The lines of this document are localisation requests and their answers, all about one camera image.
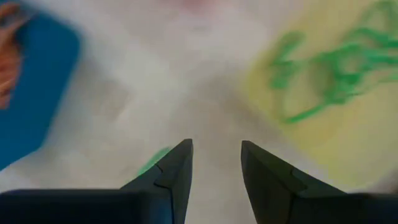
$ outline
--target blurry background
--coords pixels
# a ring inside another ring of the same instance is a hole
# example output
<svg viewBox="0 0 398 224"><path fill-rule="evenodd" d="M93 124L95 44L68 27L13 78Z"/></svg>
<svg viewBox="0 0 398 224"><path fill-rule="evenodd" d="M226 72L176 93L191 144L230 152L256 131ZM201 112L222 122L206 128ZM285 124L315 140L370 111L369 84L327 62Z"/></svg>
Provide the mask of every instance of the blurry background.
<svg viewBox="0 0 398 224"><path fill-rule="evenodd" d="M0 172L16 188L118 188L165 146L194 142L187 223L254 223L240 165L251 140L330 184L239 99L237 85L298 0L28 0L85 39L45 146ZM391 191L388 177L347 190Z"/></svg>

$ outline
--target blue mat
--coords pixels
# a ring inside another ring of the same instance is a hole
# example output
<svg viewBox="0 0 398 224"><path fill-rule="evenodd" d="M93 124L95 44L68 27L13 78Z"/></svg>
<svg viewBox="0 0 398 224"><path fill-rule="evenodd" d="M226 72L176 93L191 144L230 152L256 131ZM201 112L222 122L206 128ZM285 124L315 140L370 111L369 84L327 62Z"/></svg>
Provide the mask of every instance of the blue mat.
<svg viewBox="0 0 398 224"><path fill-rule="evenodd" d="M0 170L43 144L78 60L76 33L47 14L34 13L17 34L22 73L9 109L0 110Z"/></svg>

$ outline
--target green marking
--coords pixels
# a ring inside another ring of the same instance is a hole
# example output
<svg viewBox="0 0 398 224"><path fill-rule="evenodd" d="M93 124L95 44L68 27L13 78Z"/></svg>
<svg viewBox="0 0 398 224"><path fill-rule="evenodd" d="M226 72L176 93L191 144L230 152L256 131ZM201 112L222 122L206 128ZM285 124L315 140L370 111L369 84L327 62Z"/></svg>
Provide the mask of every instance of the green marking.
<svg viewBox="0 0 398 224"><path fill-rule="evenodd" d="M384 13L387 30L374 30L364 25L369 22L375 12ZM321 52L307 62L298 62L289 59L289 56L305 40L305 35L301 32L291 32L286 34L279 42L279 51L275 59L269 65L275 70L271 78L270 87L279 91L286 91L290 86L292 77L297 74L303 65L318 66L326 72L317 75L324 75L330 84L326 85L322 94L321 103L312 109L303 111L295 116L287 116L284 110L284 96L279 103L281 117L286 123L297 123L303 119L315 116L331 105L343 105L355 96L360 96L371 91L381 83L398 82L398 73L394 72L387 78L380 79L377 83L359 90L365 78L371 72L380 68L398 66L398 56L389 55L389 49L398 48L398 39L394 37L398 33L398 5L394 0L381 0L372 5L362 16L358 27L348 32L346 38L335 50ZM358 41L359 37L365 37L376 43L376 46L367 46ZM353 71L346 69L347 63L358 62Z"/></svg>
<svg viewBox="0 0 398 224"><path fill-rule="evenodd" d="M152 168L157 162L159 162L164 156L167 155L171 151L171 148L166 147L164 149L161 149L159 152L157 152L154 156L152 156L149 161L141 167L138 171L138 175L142 175L143 173L147 172L150 168Z"/></svg>

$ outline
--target floor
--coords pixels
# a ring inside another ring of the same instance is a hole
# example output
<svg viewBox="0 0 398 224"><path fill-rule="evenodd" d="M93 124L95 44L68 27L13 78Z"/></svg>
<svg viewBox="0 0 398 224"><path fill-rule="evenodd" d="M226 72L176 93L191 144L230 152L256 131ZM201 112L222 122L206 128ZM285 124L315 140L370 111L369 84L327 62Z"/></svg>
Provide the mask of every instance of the floor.
<svg viewBox="0 0 398 224"><path fill-rule="evenodd" d="M255 223L241 175L243 139L333 184L237 91L301 1L115 1L29 0L78 29L85 44L48 141L0 172L0 191L118 188L184 138L195 154L187 223Z"/></svg>

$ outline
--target yellow mat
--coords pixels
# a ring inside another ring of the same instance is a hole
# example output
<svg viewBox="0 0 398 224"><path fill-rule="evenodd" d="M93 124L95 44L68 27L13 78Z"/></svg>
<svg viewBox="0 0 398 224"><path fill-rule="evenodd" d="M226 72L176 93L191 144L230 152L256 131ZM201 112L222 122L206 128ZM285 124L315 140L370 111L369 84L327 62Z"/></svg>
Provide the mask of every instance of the yellow mat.
<svg viewBox="0 0 398 224"><path fill-rule="evenodd" d="M358 24L361 14L375 2L377 0L313 1L310 9L285 31L298 30L306 35L292 59L300 60L336 48L342 37ZM275 90L269 88L272 72L267 64L275 57L275 50L276 46L271 47L260 57L244 82L244 94L253 109L324 168L328 178L339 187L355 189L373 184L397 167L398 83L380 85L344 105L329 106L316 116L287 124L278 117L277 96ZM303 82L305 75L301 73L301 78L289 90L286 102L289 111L300 111L319 103L308 91L308 82Z"/></svg>

